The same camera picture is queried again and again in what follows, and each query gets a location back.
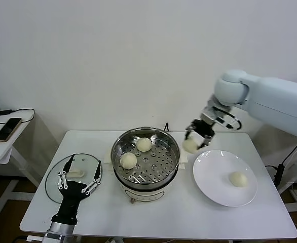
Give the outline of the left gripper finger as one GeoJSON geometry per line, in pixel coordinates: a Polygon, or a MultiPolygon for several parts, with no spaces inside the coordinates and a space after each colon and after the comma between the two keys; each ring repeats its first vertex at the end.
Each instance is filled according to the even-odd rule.
{"type": "Polygon", "coordinates": [[[85,188],[82,189],[82,193],[84,193],[85,195],[90,195],[101,184],[101,177],[102,177],[102,166],[101,166],[101,161],[99,160],[93,181],[90,184],[88,184],[85,188]]]}
{"type": "Polygon", "coordinates": [[[66,175],[71,168],[71,165],[72,165],[72,162],[74,161],[75,155],[76,154],[72,154],[69,157],[68,161],[65,163],[63,170],[59,171],[57,173],[57,175],[58,175],[58,189],[59,190],[68,189],[66,175]]]}

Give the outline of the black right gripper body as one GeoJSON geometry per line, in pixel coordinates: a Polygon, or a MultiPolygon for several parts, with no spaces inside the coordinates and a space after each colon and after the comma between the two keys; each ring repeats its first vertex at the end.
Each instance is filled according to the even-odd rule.
{"type": "Polygon", "coordinates": [[[201,137],[213,137],[213,124],[208,124],[203,120],[195,119],[191,122],[189,128],[190,130],[196,132],[201,137]]]}

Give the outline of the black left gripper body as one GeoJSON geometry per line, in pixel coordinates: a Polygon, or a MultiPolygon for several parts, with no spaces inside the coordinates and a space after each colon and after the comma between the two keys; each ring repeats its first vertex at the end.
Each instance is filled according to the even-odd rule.
{"type": "Polygon", "coordinates": [[[67,181],[67,189],[60,189],[63,196],[58,212],[51,221],[67,225],[77,225],[77,214],[80,202],[88,196],[82,192],[87,185],[75,181],[67,181]]]}

